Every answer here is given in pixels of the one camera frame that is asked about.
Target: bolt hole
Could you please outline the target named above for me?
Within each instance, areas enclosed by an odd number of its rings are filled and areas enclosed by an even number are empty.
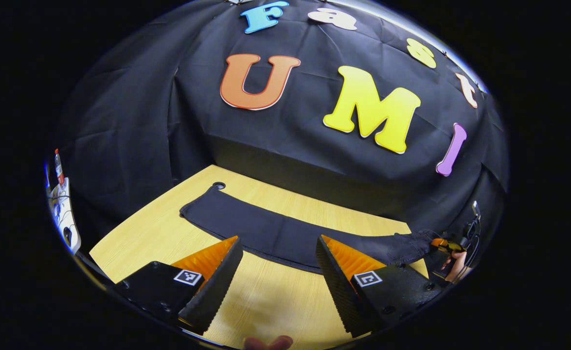
[[[166,312],[166,313],[171,312],[171,309],[168,307],[168,304],[165,303],[164,301],[161,301],[161,306],[162,306],[162,309],[164,310],[164,312]]]
[[[390,313],[395,312],[395,311],[396,311],[396,308],[391,306],[391,305],[385,306],[385,308],[383,308],[383,313],[385,313],[386,315],[389,315]]]

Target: table surface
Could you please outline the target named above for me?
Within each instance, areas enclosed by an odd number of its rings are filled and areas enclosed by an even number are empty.
[[[241,201],[310,224],[362,236],[410,233],[404,222],[335,206],[208,166],[123,221],[90,255],[117,283],[148,262],[171,264],[216,244],[219,239],[180,217],[179,209],[218,181],[226,184],[223,192]],[[411,266],[428,277],[423,260]],[[241,348],[246,336],[270,341],[282,334],[294,339],[292,350],[319,350],[353,340],[344,330],[322,275],[245,251],[223,304],[203,337]]]

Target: water bottle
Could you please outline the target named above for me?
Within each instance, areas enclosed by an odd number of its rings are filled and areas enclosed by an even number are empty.
[[[61,157],[58,155],[58,148],[54,150],[54,165],[56,166],[56,178],[58,183],[63,186],[65,177],[63,176],[63,168],[61,168]]]

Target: blue letter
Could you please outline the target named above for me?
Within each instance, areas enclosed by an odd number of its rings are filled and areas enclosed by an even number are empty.
[[[268,19],[268,16],[272,16],[274,18],[281,17],[284,12],[278,6],[288,5],[290,4],[285,1],[277,1],[244,11],[240,15],[246,16],[247,22],[249,23],[249,27],[245,29],[245,33],[251,34],[253,32],[260,31],[261,29],[275,26],[278,21],[276,19]]]

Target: cable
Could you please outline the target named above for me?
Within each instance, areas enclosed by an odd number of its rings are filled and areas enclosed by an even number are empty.
[[[68,210],[68,211],[66,211],[66,212],[63,214],[63,219],[61,219],[61,220],[58,221],[59,224],[61,224],[61,222],[63,222],[63,220],[65,220],[65,217],[67,216],[67,213],[71,213],[71,210]]]
[[[59,199],[61,197],[69,198],[69,195],[53,195],[52,197],[48,197],[48,199]]]
[[[472,256],[469,257],[469,261],[465,262],[465,264],[463,265],[463,268],[461,268],[461,270],[459,271],[459,273],[456,275],[456,277],[454,277],[454,279],[452,280],[452,284],[454,284],[454,282],[456,282],[456,280],[463,275],[463,272],[465,271],[466,268],[470,267],[470,264],[474,261],[474,257],[476,256],[476,253],[478,252],[478,246],[480,245],[480,234],[481,234],[482,228],[480,225],[478,225],[478,233],[476,233],[474,235],[474,238],[477,238],[478,241],[476,241],[476,246],[474,247],[474,252],[472,253]]]

